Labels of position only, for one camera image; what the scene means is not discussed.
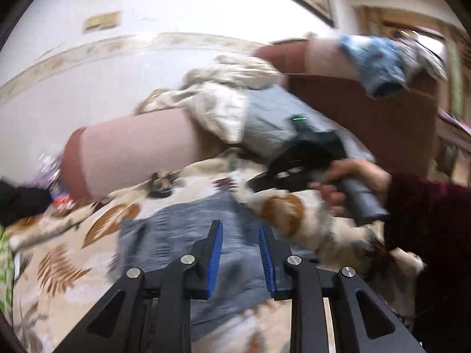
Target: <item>triangular cutout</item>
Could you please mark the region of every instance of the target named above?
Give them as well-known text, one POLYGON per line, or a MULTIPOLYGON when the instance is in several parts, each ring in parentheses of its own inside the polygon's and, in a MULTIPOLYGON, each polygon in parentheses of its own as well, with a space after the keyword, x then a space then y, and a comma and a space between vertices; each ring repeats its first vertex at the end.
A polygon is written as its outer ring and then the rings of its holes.
POLYGON ((356 299, 360 306, 366 334, 371 340, 389 335, 396 330, 394 324, 381 312, 378 306, 365 292, 358 291, 356 293, 356 299))
POLYGON ((123 290, 117 292, 98 316, 90 323, 87 332, 110 338, 115 330, 116 321, 121 310, 126 293, 123 290))

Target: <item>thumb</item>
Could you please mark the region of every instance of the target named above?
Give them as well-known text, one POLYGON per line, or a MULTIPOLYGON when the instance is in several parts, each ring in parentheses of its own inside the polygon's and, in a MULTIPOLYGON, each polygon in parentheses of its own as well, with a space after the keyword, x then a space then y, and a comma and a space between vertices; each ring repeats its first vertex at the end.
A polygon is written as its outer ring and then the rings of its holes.
POLYGON ((357 167, 354 159, 333 160, 324 173, 324 182, 337 181, 345 175, 354 174, 356 170, 357 167))

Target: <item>white cloth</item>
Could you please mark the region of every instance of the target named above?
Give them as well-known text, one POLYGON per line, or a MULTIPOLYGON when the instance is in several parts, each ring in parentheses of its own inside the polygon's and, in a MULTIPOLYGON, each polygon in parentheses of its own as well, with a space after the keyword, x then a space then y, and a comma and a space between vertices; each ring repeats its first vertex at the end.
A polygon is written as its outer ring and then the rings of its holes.
POLYGON ((228 144, 237 144, 243 137, 249 106, 245 89, 265 88, 279 77, 260 58, 220 55, 211 65, 187 72, 182 90, 154 90, 135 112, 188 107, 205 129, 228 144))

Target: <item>decorative wall trim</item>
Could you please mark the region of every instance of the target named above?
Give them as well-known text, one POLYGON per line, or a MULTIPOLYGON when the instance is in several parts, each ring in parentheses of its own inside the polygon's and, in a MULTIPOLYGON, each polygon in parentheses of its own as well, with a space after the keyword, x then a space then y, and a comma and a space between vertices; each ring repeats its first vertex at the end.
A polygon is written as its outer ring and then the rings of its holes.
POLYGON ((162 49, 208 49, 252 54, 263 45, 197 33, 143 33, 104 39, 53 55, 13 77, 0 87, 0 107, 37 82, 88 62, 162 49))

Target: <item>human hand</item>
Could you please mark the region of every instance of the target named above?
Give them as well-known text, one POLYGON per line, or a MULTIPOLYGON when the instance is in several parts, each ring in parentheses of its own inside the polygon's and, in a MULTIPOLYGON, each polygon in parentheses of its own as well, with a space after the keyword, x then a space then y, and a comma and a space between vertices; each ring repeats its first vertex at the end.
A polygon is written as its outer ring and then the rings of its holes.
POLYGON ((385 205, 391 175, 366 159, 341 159, 334 160, 324 173, 324 184, 312 182, 309 188, 318 189, 326 203, 326 208, 334 216, 342 216, 344 213, 345 194, 337 191, 337 187, 329 182, 335 182, 346 175, 354 174, 366 187, 368 187, 385 205))

